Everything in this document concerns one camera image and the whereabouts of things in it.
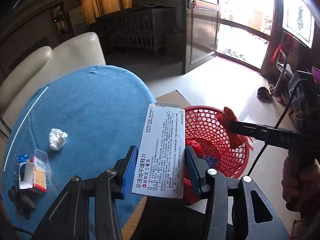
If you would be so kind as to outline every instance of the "small cardboard box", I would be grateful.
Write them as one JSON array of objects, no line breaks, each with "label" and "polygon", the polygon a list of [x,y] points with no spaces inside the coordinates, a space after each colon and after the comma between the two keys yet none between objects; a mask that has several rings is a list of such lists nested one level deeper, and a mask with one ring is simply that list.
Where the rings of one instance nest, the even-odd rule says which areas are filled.
[{"label": "small cardboard box", "polygon": [[185,112],[179,105],[150,104],[143,128],[132,193],[183,197]]},{"label": "small cardboard box", "polygon": [[34,163],[16,163],[14,183],[19,189],[28,189],[39,194],[47,192],[46,174],[37,169]]},{"label": "small cardboard box", "polygon": [[156,100],[158,102],[176,104],[181,106],[183,109],[191,106],[190,103],[177,90],[167,93],[165,95],[159,96],[156,98]]}]

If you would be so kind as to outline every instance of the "round table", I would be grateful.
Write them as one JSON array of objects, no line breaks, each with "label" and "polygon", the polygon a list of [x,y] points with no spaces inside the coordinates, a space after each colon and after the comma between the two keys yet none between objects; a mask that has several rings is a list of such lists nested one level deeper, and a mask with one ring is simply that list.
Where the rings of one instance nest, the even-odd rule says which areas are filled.
[{"label": "round table", "polygon": [[[2,197],[12,225],[34,232],[72,175],[96,177],[124,158],[131,145],[139,147],[148,105],[153,102],[149,89],[135,74],[105,65],[77,70],[36,92],[17,119],[4,153]],[[69,135],[60,151],[49,148],[51,128]],[[25,220],[7,191],[13,185],[17,156],[31,155],[34,149],[48,153],[52,178],[47,180],[47,192],[34,196],[37,209]],[[140,199],[129,194],[117,200],[121,228]],[[90,200],[89,219],[93,237],[94,199]]]}]

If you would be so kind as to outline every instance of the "sofa armrest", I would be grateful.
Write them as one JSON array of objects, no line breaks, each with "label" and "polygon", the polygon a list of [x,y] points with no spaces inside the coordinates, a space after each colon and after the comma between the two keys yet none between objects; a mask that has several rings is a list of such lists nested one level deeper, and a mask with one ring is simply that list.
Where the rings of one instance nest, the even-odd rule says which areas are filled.
[{"label": "sofa armrest", "polygon": [[2,111],[2,118],[12,128],[29,98],[41,87],[73,71],[92,65],[105,65],[100,41],[95,33],[84,33],[65,41]]},{"label": "sofa armrest", "polygon": [[0,86],[0,111],[10,104],[22,87],[47,63],[51,53],[49,46],[39,48],[9,74]]}]

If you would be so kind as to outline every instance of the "wooden door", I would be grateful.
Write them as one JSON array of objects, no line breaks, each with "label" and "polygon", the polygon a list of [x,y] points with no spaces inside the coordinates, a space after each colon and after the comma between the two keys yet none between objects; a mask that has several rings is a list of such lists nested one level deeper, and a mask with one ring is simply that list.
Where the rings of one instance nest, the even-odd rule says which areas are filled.
[{"label": "wooden door", "polygon": [[183,0],[186,47],[183,74],[215,56],[219,28],[219,0]]}]

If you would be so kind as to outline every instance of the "screw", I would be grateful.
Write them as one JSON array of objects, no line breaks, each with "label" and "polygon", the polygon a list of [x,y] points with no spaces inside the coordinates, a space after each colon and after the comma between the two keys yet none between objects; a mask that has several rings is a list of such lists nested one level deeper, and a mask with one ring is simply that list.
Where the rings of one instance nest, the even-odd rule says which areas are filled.
[{"label": "screw", "polygon": [[247,182],[247,183],[249,183],[249,182],[252,181],[251,177],[249,177],[249,176],[244,176],[244,177],[243,177],[243,180],[244,180],[245,182]]},{"label": "screw", "polygon": [[217,170],[215,170],[215,169],[208,169],[208,173],[209,173],[210,175],[216,175],[216,174],[217,174]]},{"label": "screw", "polygon": [[116,174],[116,170],[115,169],[108,169],[108,170],[106,170],[106,173],[108,175],[114,175],[114,174]]},{"label": "screw", "polygon": [[71,182],[77,182],[79,179],[80,179],[79,176],[74,175],[74,176],[72,176],[72,177],[70,178],[70,181],[71,181]]}]

